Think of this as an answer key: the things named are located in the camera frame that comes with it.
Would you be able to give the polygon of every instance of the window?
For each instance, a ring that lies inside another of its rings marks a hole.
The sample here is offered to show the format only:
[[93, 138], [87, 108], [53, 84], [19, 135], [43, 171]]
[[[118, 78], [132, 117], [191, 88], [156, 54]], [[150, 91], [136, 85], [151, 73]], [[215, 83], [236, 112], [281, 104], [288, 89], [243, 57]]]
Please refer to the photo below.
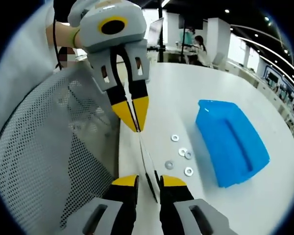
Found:
[[[157, 9], [144, 9], [143, 10], [143, 15], [145, 17], [145, 21], [147, 24], [147, 28], [146, 28], [146, 33], [145, 33], [145, 39], [148, 38], [148, 32], [149, 32], [149, 26], [152, 22], [156, 21], [157, 19], [159, 19], [159, 13]], [[163, 44], [167, 44], [168, 43], [168, 14], [167, 12], [164, 10], [162, 12], [162, 16], [163, 16], [163, 26], [162, 26], [162, 30], [163, 30]]]
[[237, 63], [243, 64], [245, 57], [246, 43], [231, 33], [229, 53], [227, 57]]
[[253, 48], [250, 48], [247, 68], [252, 68], [255, 72], [257, 72], [258, 64], [259, 54]]

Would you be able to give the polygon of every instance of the white pillar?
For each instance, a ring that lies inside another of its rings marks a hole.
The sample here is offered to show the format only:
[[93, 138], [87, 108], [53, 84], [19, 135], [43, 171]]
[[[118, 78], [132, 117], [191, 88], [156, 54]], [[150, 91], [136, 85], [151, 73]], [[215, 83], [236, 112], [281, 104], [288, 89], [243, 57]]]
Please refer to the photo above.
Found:
[[230, 24], [219, 18], [208, 19], [206, 48], [211, 61], [214, 60], [218, 52], [222, 53], [224, 57], [227, 58], [230, 36]]
[[243, 63], [243, 65], [244, 65], [245, 68], [247, 68], [249, 53], [250, 53], [250, 47], [246, 46], [244, 63]]

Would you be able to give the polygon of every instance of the metal washer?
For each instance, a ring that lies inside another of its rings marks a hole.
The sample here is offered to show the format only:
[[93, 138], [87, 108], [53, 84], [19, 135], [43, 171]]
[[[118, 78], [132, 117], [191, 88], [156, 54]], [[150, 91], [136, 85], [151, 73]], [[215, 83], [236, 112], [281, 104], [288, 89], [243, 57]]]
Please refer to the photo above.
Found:
[[187, 168], [185, 168], [185, 170], [184, 170], [184, 174], [185, 174], [186, 176], [188, 176], [188, 177], [191, 177], [191, 176], [193, 175], [193, 173], [194, 173], [194, 171], [193, 171], [193, 169], [190, 168], [190, 167], [187, 167]]
[[187, 160], [190, 160], [193, 158], [193, 154], [190, 151], [186, 151], [184, 155]]
[[172, 135], [172, 136], [171, 136], [171, 140], [172, 140], [173, 142], [178, 142], [179, 139], [180, 139], [180, 137], [179, 137], [178, 135]]
[[178, 154], [181, 156], [181, 157], [185, 157], [185, 153], [187, 152], [187, 149], [186, 148], [180, 148], [178, 150]]
[[172, 170], [172, 169], [174, 168], [174, 163], [173, 163], [173, 161], [166, 161], [166, 163], [165, 163], [165, 167], [166, 167], [166, 169], [168, 169], [168, 170]]

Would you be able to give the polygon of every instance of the white table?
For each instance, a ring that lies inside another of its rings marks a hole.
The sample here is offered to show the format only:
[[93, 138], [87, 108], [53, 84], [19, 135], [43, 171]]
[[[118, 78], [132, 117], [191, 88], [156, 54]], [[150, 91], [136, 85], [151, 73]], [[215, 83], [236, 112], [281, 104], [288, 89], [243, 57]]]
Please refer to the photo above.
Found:
[[[177, 48], [177, 47], [170, 47], [170, 46], [166, 46], [166, 52], [170, 53], [170, 54], [181, 54], [182, 52], [182, 48]], [[188, 50], [183, 50], [183, 54], [184, 55], [197, 55], [195, 52], [190, 52]]]
[[[239, 235], [268, 235], [279, 223], [294, 198], [294, 139], [274, 106], [252, 85], [232, 74], [204, 67], [158, 63], [150, 69], [147, 85], [149, 109], [141, 133], [159, 175], [175, 176], [188, 185], [194, 198], [203, 198], [226, 215], [230, 227]], [[219, 188], [209, 153], [195, 126], [200, 99], [236, 103], [249, 118], [270, 155], [270, 163], [249, 181]], [[172, 142], [177, 134], [179, 142]], [[185, 147], [196, 160], [180, 157]], [[174, 169], [165, 169], [173, 160]], [[152, 164], [145, 155], [156, 193], [159, 189]], [[185, 167], [194, 169], [192, 177]], [[161, 235], [160, 205], [152, 198], [142, 164], [137, 133], [121, 124], [119, 143], [120, 177], [140, 175], [137, 219], [133, 235]]]

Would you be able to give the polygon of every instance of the blue plastic bin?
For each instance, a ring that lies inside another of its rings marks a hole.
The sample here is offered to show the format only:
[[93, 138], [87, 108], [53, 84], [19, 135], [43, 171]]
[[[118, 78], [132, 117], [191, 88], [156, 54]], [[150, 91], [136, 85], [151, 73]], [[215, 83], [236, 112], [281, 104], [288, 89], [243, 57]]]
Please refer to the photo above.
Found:
[[240, 108], [200, 100], [196, 124], [210, 153], [219, 187], [242, 183], [270, 161], [265, 145]]

